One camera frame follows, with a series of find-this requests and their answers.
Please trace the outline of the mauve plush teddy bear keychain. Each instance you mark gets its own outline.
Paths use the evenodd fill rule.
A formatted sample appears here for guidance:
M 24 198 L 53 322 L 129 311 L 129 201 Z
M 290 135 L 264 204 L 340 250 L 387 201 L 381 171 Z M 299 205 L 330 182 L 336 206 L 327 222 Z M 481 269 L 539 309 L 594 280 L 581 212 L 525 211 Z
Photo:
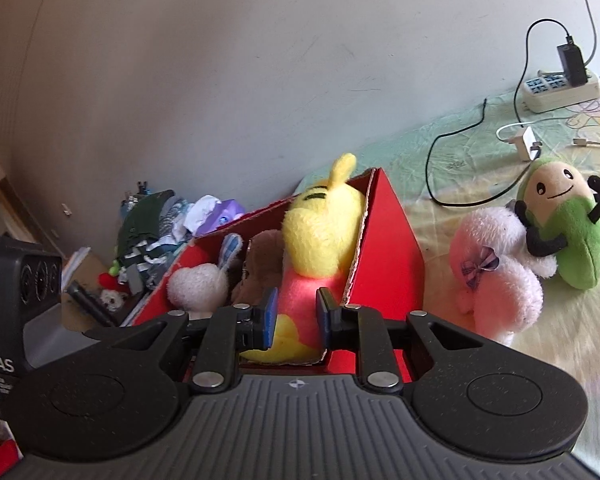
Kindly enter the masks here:
M 232 304 L 258 304 L 283 277 L 284 241 L 279 230 L 265 230 L 249 242 L 242 280 L 232 291 Z

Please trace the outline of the yellow pink plush bear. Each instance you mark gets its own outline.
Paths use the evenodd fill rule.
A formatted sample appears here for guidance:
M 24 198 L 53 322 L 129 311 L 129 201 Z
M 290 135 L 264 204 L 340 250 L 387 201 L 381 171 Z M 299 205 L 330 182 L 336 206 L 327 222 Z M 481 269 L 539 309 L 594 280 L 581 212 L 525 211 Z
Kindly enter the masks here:
M 340 298 L 354 260 L 366 197 L 348 183 L 356 157 L 341 155 L 329 176 L 297 195 L 282 223 L 283 277 L 271 348 L 248 350 L 242 358 L 263 364 L 312 364 L 324 354 L 316 292 Z

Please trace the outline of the pink white plush with bow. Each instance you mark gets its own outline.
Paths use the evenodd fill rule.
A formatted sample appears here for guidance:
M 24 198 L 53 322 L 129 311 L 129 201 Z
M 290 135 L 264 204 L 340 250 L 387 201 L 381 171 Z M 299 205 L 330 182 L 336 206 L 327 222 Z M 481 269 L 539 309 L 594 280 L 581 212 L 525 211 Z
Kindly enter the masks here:
M 555 257 L 529 254 L 526 234 L 512 210 L 486 207 L 466 214 L 449 249 L 457 310 L 472 316 L 478 335 L 506 346 L 538 320 L 541 281 L 557 272 Z

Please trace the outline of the green plush pea doll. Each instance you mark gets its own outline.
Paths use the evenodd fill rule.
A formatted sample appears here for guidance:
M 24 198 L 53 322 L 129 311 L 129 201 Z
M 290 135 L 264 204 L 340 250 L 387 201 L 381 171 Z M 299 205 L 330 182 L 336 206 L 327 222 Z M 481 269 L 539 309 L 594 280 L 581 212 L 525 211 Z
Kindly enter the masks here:
M 585 177 L 562 159 L 540 157 L 518 188 L 515 214 L 527 229 L 530 255 L 553 256 L 571 287 L 600 281 L 600 176 Z

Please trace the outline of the white plush bunny plaid ears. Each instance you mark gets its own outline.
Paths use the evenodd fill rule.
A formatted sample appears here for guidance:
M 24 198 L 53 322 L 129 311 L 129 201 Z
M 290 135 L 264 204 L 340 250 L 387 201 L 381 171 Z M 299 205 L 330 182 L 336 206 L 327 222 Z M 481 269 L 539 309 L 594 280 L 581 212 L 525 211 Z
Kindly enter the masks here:
M 228 271 L 238 263 L 242 244 L 244 242 L 239 234 L 227 234 L 217 263 L 201 263 L 193 268 L 174 271 L 166 284 L 170 303 L 183 310 L 191 320 L 210 318 L 216 310 L 224 307 L 230 284 Z

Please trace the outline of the red cardboard box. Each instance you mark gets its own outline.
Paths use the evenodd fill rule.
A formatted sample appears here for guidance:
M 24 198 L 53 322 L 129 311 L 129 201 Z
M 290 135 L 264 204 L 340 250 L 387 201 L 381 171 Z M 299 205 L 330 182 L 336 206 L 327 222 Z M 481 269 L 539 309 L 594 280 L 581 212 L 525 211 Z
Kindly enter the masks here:
M 407 313 L 422 307 L 425 265 L 416 237 L 385 171 L 372 168 L 349 181 L 365 195 L 365 210 L 358 244 L 350 268 L 334 278 L 311 280 L 289 271 L 279 289 L 274 344 L 268 351 L 253 351 L 247 358 L 271 363 L 279 356 L 286 364 L 325 361 L 327 373 L 354 371 L 351 350 L 327 350 L 318 330 L 316 290 L 327 287 L 338 304 L 374 308 L 388 320 L 403 321 Z M 290 197 L 245 214 L 242 218 L 185 245 L 175 262 L 131 322 L 140 325 L 174 309 L 168 298 L 170 275 L 216 260 L 228 234 L 239 235 L 246 245 L 266 230 L 279 230 Z

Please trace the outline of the purple tissue pack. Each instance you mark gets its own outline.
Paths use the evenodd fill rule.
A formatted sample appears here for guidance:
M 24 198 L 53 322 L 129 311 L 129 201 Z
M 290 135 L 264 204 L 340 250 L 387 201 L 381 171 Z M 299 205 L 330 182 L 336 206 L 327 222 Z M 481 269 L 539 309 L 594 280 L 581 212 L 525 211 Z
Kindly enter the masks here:
M 246 213 L 237 200 L 219 200 L 205 195 L 189 207 L 184 226 L 193 237 L 201 237 L 237 220 Z

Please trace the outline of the dark green clothing pile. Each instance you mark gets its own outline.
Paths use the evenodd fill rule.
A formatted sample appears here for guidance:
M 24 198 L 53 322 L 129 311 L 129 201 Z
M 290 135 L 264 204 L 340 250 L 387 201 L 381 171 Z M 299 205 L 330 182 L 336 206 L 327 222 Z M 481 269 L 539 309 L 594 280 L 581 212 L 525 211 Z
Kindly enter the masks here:
M 126 194 L 120 206 L 114 268 L 121 285 L 142 285 L 153 290 L 173 263 L 180 247 L 190 239 L 184 226 L 192 206 L 173 190 L 154 192 L 146 181 L 137 182 L 137 192 Z

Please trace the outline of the white usb charger plug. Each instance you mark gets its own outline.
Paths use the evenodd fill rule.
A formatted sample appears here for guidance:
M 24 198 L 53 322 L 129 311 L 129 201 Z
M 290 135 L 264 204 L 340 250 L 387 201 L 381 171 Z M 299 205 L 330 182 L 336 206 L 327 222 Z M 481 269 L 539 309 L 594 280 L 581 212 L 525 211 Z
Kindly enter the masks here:
M 541 143 L 536 138 L 531 126 L 520 127 L 508 140 L 516 150 L 522 162 L 533 162 L 541 151 Z

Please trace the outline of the white power strip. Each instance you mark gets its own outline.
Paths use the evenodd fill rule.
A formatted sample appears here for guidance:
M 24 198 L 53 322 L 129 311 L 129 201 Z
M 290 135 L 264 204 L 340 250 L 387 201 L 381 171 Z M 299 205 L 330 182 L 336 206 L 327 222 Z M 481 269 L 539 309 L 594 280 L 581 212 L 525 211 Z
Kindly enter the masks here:
M 591 72 L 586 74 L 588 82 L 577 87 L 573 87 L 564 75 L 542 75 L 528 79 L 521 86 L 522 100 L 533 113 L 541 114 L 598 99 L 600 77 Z

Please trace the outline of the black power adapter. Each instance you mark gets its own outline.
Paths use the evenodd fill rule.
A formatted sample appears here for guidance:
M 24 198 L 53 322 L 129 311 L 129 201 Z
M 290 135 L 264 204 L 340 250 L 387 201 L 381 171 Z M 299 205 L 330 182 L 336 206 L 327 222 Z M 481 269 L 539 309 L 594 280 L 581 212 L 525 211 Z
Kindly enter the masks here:
M 570 35 L 566 42 L 557 47 L 558 56 L 562 63 L 562 71 L 571 87 L 581 87 L 588 82 L 586 67 L 580 48 Z

